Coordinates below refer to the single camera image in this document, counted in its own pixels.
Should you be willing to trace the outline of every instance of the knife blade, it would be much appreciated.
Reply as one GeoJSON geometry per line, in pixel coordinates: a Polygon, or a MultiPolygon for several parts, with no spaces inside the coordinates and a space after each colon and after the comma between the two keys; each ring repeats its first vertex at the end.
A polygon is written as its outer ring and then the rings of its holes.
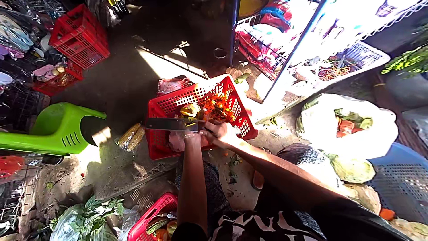
{"type": "Polygon", "coordinates": [[[146,129],[197,132],[197,122],[200,121],[202,120],[189,120],[183,118],[149,118],[146,121],[146,129]]]}

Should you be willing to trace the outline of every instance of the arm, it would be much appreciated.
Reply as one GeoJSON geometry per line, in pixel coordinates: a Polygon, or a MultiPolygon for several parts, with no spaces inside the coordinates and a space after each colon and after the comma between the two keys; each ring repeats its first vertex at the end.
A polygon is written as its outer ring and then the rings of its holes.
{"type": "Polygon", "coordinates": [[[229,123],[205,123],[212,131],[201,131],[214,145],[228,148],[251,164],[281,193],[287,195],[306,212],[319,204],[336,199],[347,199],[321,183],[316,177],[286,160],[262,151],[235,135],[229,123]]]}
{"type": "Polygon", "coordinates": [[[202,162],[201,136],[184,138],[184,163],[178,194],[177,222],[195,223],[207,234],[207,193],[202,162]]]}

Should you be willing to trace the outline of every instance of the blue metal pole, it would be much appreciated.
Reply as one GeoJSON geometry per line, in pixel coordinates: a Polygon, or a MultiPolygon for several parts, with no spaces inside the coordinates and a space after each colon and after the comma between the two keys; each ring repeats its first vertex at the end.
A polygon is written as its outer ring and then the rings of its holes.
{"type": "Polygon", "coordinates": [[[232,32],[230,33],[230,52],[229,52],[229,67],[232,67],[234,45],[235,45],[235,28],[236,19],[238,18],[239,0],[233,0],[232,4],[232,32]]]}
{"type": "Polygon", "coordinates": [[[303,30],[302,35],[300,36],[299,40],[297,41],[296,45],[294,46],[293,50],[288,55],[288,58],[285,60],[281,70],[278,73],[278,76],[276,77],[275,81],[272,83],[272,86],[270,87],[269,91],[266,93],[266,96],[263,98],[263,101],[268,97],[270,91],[275,86],[276,82],[278,81],[279,77],[281,76],[282,72],[290,66],[290,60],[291,57],[293,57],[294,53],[296,52],[297,48],[299,47],[300,43],[305,38],[306,34],[315,26],[318,19],[321,17],[322,9],[324,8],[326,2],[329,0],[321,0],[318,4],[317,9],[315,10],[315,13],[312,15],[311,20],[309,20],[308,24],[306,25],[306,28],[303,30]]]}

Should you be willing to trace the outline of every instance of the green plastic chair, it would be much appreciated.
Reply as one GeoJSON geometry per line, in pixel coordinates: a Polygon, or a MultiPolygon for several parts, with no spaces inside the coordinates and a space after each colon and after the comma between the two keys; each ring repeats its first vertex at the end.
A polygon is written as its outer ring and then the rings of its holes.
{"type": "Polygon", "coordinates": [[[66,102],[50,105],[39,114],[29,135],[0,132],[0,148],[58,156],[79,154],[89,144],[80,130],[85,116],[107,118],[104,112],[66,102]]]}

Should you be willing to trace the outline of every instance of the slipper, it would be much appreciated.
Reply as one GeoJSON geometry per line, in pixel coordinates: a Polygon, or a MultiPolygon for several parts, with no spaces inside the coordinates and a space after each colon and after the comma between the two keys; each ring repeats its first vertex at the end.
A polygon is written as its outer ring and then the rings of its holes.
{"type": "MultiPolygon", "coordinates": [[[[262,149],[267,153],[272,154],[272,152],[267,148],[259,147],[259,149],[262,149]]],[[[263,175],[260,172],[254,170],[253,178],[251,180],[251,186],[257,191],[261,191],[263,189],[264,183],[265,183],[265,178],[263,177],[263,175]]]]}

